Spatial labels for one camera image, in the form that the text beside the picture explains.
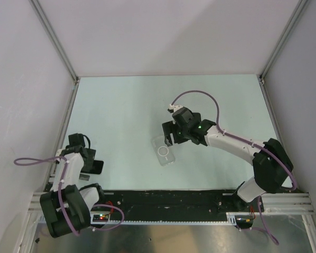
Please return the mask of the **black smartphone blue edge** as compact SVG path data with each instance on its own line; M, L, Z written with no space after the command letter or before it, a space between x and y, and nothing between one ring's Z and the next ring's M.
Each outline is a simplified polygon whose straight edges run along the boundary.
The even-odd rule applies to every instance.
M104 166L104 161L94 160L92 168L90 170L91 174L101 174Z

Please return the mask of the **clear magsafe phone case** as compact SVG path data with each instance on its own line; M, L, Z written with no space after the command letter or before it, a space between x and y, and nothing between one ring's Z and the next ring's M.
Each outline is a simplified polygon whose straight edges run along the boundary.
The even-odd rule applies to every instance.
M160 135L151 140L154 153L161 166L167 166L175 162L175 156L171 149L165 144L164 136Z

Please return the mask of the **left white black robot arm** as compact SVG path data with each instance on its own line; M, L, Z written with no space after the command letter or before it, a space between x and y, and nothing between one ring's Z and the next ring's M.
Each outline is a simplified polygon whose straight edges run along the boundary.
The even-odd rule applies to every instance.
M77 187L82 169L94 163L93 151L82 145L66 146L58 158L64 158L59 173L50 192L42 194L39 200L53 238L88 228L91 209L101 210L106 205L106 197L98 183Z

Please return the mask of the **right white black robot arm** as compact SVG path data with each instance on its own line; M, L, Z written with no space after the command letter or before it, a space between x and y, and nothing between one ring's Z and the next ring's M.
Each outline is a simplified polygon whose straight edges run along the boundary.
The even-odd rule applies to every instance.
M246 211L256 197L264 193L276 193L287 178L292 181L292 189L297 187L292 174L293 165L282 145L273 138L267 142L237 139L220 131L215 122L209 120L195 120L191 125L169 121L163 123L162 128L168 146L190 140L196 145L224 150L253 167L254 176L243 182L233 197L236 210Z

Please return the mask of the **aluminium front frame rail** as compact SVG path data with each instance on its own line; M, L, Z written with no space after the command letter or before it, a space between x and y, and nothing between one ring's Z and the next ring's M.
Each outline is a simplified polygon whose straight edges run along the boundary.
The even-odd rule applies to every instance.
M254 209L258 204L261 208L282 208L282 212L291 210L295 207L301 211L305 205L311 204L311 199L307 193L265 193L260 200L254 199L247 203L241 200L231 191L226 190L204 190L204 191L108 191L105 193L105 201L110 201L123 211L126 208L134 207L208 207L216 208L219 212L246 212L249 206Z

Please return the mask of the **left aluminium frame post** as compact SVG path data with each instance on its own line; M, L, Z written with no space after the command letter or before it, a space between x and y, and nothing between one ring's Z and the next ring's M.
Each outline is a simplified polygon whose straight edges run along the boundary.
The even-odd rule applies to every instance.
M37 18L39 19L45 33L47 34L48 38L50 39L51 43L53 44L57 54L59 55L61 61L63 62L66 70L68 71L71 79L73 80L74 84L76 84L79 80L58 36L56 35L55 29L51 25L40 1L38 0L29 0L28 1L34 10Z

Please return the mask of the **aluminium frame post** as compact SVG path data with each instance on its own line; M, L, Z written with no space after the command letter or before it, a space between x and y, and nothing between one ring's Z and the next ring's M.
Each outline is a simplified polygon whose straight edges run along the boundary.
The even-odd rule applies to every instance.
M268 60L266 61L265 66L263 67L259 79L261 83L264 83L265 77L267 76L269 70L273 66L273 64L276 62L277 58L279 57L280 53L284 49L286 43L288 42L290 36L292 35L294 29L298 25L298 22L300 21L301 17L303 16L306 8L310 4L310 0L300 0L298 1L294 11L292 12L287 24L285 25L274 49L272 50Z
M39 19L45 33L47 34L48 38L50 39L51 43L53 44L57 54L59 55L61 61L63 62L66 70L68 71L71 79L73 80L74 84L76 84L79 80L58 36L56 35L55 29L51 25L40 1L38 0L29 0L28 1L34 10L37 18Z

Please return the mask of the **right aluminium frame post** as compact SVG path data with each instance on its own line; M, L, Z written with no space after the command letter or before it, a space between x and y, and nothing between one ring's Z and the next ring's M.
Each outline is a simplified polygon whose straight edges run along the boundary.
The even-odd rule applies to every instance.
M265 77L267 76L269 70L273 66L273 64L276 62L277 58L279 57L280 53L284 49L286 43L288 42L290 36L292 35L294 29L298 25L298 22L300 21L301 17L303 16L306 8L310 4L310 0L300 0L298 1L294 11L292 12L287 24L285 25L274 49L272 50L268 60L266 61L265 66L263 67L259 79L261 83L264 83Z

